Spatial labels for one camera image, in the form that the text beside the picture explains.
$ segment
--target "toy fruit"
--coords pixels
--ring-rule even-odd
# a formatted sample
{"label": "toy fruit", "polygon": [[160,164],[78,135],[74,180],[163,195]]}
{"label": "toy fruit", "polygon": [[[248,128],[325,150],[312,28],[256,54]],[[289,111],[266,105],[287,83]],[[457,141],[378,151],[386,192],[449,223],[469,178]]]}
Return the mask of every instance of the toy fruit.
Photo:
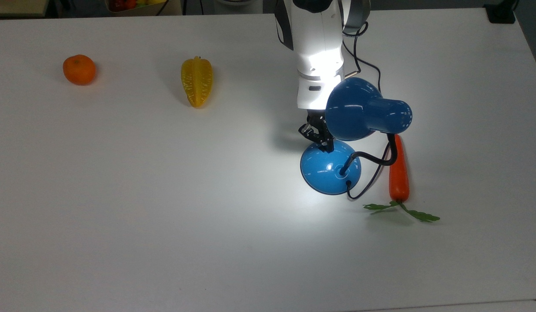
{"label": "toy fruit", "polygon": [[212,66],[206,59],[196,56],[181,65],[181,83],[191,106],[201,107],[212,89]]}
{"label": "toy fruit", "polygon": [[126,0],[124,7],[126,10],[131,10],[137,6],[137,0]]}
{"label": "toy fruit", "polygon": [[92,59],[85,55],[74,55],[68,57],[62,64],[64,76],[75,85],[87,85],[96,73],[96,67]]}
{"label": "toy fruit", "polygon": [[408,184],[407,164],[403,151],[403,142],[401,141],[399,134],[395,134],[395,144],[397,145],[397,160],[389,167],[389,196],[392,201],[389,202],[389,205],[368,204],[364,205],[364,208],[376,211],[374,213],[378,213],[384,209],[399,206],[419,221],[439,221],[440,217],[420,211],[412,211],[405,207],[404,202],[406,202],[409,197],[410,188]]}
{"label": "toy fruit", "polygon": [[124,0],[110,0],[108,9],[112,12],[120,12],[126,9]]}

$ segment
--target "carrot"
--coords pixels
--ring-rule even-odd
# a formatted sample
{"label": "carrot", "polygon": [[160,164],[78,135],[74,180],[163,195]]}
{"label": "carrot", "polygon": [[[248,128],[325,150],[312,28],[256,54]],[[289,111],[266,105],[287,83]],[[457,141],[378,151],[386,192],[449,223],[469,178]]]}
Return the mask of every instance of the carrot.
{"label": "carrot", "polygon": [[419,221],[438,221],[439,217],[430,215],[429,213],[407,209],[403,204],[408,199],[410,188],[408,185],[407,162],[405,161],[403,142],[399,134],[395,134],[395,145],[397,146],[397,160],[389,167],[389,196],[393,201],[389,202],[389,205],[368,204],[364,205],[364,208],[375,211],[372,213],[374,214],[382,212],[387,208],[399,206]]}
{"label": "carrot", "polygon": [[395,134],[395,144],[397,145],[397,160],[389,167],[389,196],[397,202],[404,203],[408,199],[410,189],[407,163],[399,134]]}

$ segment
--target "orange carrot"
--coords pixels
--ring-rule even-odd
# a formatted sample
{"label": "orange carrot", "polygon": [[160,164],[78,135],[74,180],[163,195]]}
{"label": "orange carrot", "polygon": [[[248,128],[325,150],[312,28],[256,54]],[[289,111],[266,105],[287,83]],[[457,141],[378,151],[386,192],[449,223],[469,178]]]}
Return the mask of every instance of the orange carrot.
{"label": "orange carrot", "polygon": [[404,203],[408,199],[410,190],[407,163],[399,134],[395,134],[395,144],[397,145],[397,160],[389,167],[389,196],[398,203]]}

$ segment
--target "lamp shade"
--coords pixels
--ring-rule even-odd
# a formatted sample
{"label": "lamp shade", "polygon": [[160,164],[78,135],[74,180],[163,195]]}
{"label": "lamp shade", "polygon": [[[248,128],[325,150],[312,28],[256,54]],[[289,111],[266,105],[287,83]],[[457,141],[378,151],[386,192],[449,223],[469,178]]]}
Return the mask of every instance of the lamp shade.
{"label": "lamp shade", "polygon": [[329,95],[326,124],[339,140],[352,141],[374,131],[401,133],[412,123],[404,101],[384,99],[375,86],[361,78],[341,81]]}

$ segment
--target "blue desk lamp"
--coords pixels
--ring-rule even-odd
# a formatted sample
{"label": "blue desk lamp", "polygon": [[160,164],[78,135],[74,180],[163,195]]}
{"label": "blue desk lamp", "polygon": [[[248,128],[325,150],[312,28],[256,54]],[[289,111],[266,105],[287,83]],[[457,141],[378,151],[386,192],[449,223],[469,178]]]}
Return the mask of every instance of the blue desk lamp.
{"label": "blue desk lamp", "polygon": [[[404,101],[384,99],[368,81],[349,78],[341,81],[329,95],[326,126],[338,139],[328,152],[321,144],[311,144],[302,154],[304,180],[318,192],[342,194],[355,186],[361,177],[359,157],[390,166],[397,157],[395,134],[405,131],[412,122],[412,111]],[[387,134],[391,148],[389,160],[355,152],[343,141],[365,138],[375,131]]]}

